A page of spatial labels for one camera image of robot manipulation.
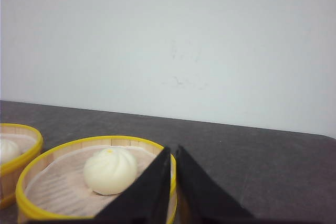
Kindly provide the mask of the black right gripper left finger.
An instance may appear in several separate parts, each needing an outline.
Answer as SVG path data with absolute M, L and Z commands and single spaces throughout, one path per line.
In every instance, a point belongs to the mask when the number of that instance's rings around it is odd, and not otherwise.
M 162 149 L 140 177 L 94 218 L 94 223 L 166 223 L 171 151 Z

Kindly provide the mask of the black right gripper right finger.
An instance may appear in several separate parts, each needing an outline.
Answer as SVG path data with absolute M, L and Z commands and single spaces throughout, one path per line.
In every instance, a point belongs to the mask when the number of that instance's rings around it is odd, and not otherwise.
M 254 216 L 216 184 L 181 145 L 176 151 L 181 223 L 248 223 Z

